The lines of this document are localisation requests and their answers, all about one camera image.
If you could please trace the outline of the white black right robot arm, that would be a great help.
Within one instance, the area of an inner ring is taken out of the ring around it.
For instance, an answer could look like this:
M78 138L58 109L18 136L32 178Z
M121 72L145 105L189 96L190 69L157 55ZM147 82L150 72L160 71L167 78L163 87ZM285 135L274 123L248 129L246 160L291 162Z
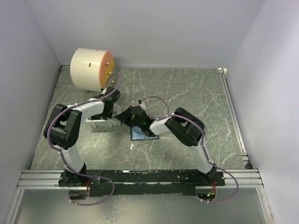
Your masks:
M115 118L129 127L140 128L149 138L172 133L183 145L189 147L196 165L196 181L205 186L214 181L216 168L203 140L205 125L187 110L179 107L169 115L152 119L141 106L130 106Z

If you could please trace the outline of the blue leather card holder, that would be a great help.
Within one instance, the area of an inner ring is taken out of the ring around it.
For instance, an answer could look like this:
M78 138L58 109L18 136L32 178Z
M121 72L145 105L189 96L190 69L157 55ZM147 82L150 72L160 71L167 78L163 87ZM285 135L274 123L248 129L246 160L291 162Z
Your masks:
M131 127L130 128L130 137L132 141L138 141L138 140L155 140L159 139L159 136L155 137L147 137L139 127Z

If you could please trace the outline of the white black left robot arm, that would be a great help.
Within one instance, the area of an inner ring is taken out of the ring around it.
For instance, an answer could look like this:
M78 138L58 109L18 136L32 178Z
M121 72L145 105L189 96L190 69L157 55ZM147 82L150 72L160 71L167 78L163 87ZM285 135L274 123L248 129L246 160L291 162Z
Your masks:
M76 142L84 121L98 126L117 126L120 122L114 115L121 112L115 105L120 92L107 87L102 93L78 105L57 104L44 129L44 137L50 146L58 151L64 163L58 184L60 187L82 186L87 181L86 164L79 155Z

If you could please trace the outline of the white plastic card tray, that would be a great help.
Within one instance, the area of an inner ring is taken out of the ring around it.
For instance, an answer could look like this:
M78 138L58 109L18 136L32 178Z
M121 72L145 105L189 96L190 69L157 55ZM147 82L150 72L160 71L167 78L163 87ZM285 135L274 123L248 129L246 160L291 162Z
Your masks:
M112 118L102 118L102 117L100 117L99 119L87 118L85 122L94 129L99 127L120 126L121 122L115 118L115 116L120 113L121 113L121 106L114 104Z

